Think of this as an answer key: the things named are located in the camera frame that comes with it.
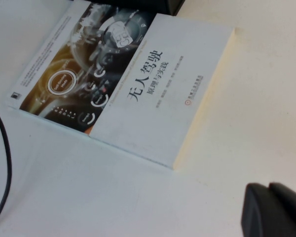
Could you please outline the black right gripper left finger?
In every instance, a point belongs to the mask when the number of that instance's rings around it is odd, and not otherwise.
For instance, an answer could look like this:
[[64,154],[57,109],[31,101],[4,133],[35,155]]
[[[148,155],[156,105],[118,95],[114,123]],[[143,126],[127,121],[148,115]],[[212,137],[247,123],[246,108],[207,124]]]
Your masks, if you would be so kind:
[[246,186],[241,227],[245,237],[296,237],[296,225],[279,200],[259,183]]

